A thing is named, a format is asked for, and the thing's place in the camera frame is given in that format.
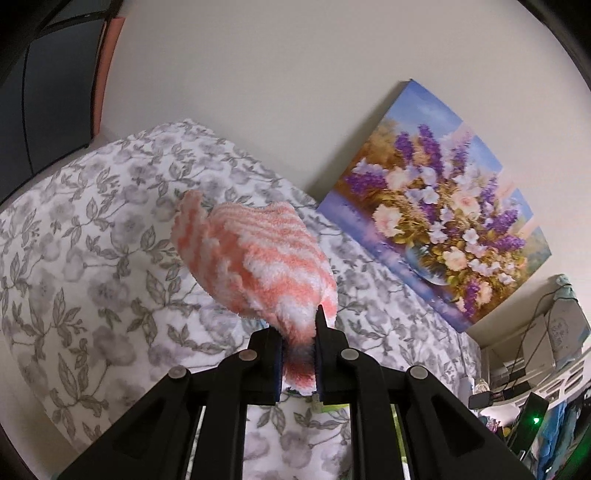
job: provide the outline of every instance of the flower vase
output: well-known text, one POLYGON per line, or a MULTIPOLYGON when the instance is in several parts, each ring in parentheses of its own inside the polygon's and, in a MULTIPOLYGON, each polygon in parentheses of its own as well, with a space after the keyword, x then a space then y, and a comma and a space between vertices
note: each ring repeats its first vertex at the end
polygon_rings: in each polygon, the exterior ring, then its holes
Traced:
POLYGON ((442 264, 425 266, 423 258, 429 253, 429 245, 422 243, 407 244, 404 257, 410 268, 421 278, 433 285, 447 285, 446 267, 442 264))

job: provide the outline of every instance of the gray leaf pattern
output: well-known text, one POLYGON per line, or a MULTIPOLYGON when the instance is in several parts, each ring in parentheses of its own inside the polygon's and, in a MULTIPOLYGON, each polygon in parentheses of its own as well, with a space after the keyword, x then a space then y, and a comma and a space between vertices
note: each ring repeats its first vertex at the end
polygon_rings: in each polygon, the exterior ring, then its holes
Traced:
MULTIPOLYGON (((475 342, 309 195, 185 120, 73 161, 0 213, 2 334, 73 445, 94 442, 171 366, 214 367, 264 326, 217 305, 170 245, 176 202, 191 188, 208 208, 290 202, 332 264, 337 326, 353 347, 391 368, 423 364, 454 393, 461 376, 479 375, 475 342)), ((315 411, 291 391, 276 406, 250 406, 245 478, 340 478, 350 465, 348 409, 315 411)))

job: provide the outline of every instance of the painting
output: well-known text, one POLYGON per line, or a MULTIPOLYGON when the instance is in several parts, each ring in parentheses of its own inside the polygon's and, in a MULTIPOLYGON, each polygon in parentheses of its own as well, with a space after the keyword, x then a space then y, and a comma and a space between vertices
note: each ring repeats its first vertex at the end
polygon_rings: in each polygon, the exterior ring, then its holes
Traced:
POLYGON ((483 141, 410 81, 319 211, 458 332, 550 256, 536 218, 483 141))

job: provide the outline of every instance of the blue sky in painting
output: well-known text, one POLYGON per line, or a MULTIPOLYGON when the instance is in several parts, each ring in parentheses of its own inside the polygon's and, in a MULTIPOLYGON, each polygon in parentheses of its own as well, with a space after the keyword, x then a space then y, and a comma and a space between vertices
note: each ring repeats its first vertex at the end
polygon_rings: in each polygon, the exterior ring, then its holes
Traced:
POLYGON ((534 212, 531 211, 530 206, 525 201, 525 197, 521 193, 520 189, 516 189, 511 194, 511 200, 513 200, 517 205, 519 205, 519 213, 525 219, 525 221, 530 220, 534 216, 534 212))
MULTIPOLYGON (((413 80, 408 83, 385 117, 396 120, 398 129, 411 135, 418 132, 419 125, 427 124, 437 139, 454 132, 462 124, 462 119, 445 103, 413 80)), ((498 173, 502 168, 478 136, 472 138, 469 155, 479 166, 491 172, 498 173)))

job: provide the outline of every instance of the metal rivet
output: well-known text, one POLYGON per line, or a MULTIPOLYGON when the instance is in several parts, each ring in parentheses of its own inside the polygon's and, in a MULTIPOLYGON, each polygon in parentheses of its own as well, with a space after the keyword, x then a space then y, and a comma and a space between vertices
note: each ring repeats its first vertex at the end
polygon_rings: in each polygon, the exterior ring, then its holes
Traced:
POLYGON ((243 350, 238 354, 238 358, 240 360, 244 360, 245 362, 252 362, 256 358, 256 352, 254 350, 243 350))
POLYGON ((353 348, 346 348, 340 353, 340 356, 345 360, 357 360, 359 358, 359 352, 353 348))
POLYGON ((421 367, 421 365, 415 365, 410 369, 410 376, 416 378, 417 380, 425 380, 429 375, 429 372, 425 367, 421 367))
POLYGON ((182 365, 177 365, 176 367, 172 367, 170 370, 168 370, 168 376, 170 378, 174 378, 175 380, 183 378, 185 375, 187 375, 187 369, 182 365))

